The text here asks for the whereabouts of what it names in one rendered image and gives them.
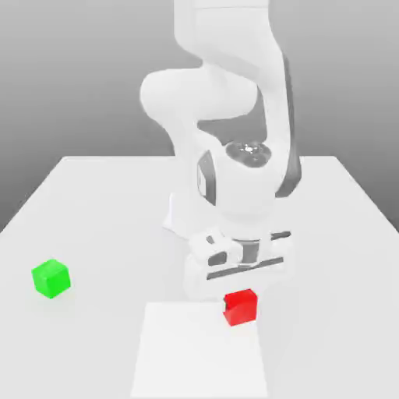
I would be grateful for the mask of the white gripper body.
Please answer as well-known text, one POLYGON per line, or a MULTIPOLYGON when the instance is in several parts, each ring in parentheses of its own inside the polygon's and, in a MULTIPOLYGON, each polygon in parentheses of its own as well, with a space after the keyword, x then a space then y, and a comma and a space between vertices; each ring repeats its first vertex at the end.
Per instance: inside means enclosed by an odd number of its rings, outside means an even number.
POLYGON ((261 295, 273 284, 288 280, 294 274, 295 254, 292 252, 253 267, 229 267, 213 272, 188 256, 183 287, 191 300, 221 300, 226 294, 247 289, 261 295))

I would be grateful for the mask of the small green cube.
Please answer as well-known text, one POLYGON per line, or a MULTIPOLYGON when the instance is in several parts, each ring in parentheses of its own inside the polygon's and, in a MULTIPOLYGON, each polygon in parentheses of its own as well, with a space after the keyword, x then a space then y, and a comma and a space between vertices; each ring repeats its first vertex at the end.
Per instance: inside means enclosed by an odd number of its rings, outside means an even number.
POLYGON ((31 270, 34 287, 47 298, 54 298, 71 287, 68 267, 50 259, 31 270))

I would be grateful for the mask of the small red cube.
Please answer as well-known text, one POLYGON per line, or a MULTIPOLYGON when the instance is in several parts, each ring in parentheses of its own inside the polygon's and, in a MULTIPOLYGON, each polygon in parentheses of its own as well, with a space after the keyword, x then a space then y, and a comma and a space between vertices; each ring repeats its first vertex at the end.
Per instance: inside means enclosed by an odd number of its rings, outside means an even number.
POLYGON ((226 294, 224 304, 224 317, 231 327, 256 319, 258 297, 251 289, 226 294))

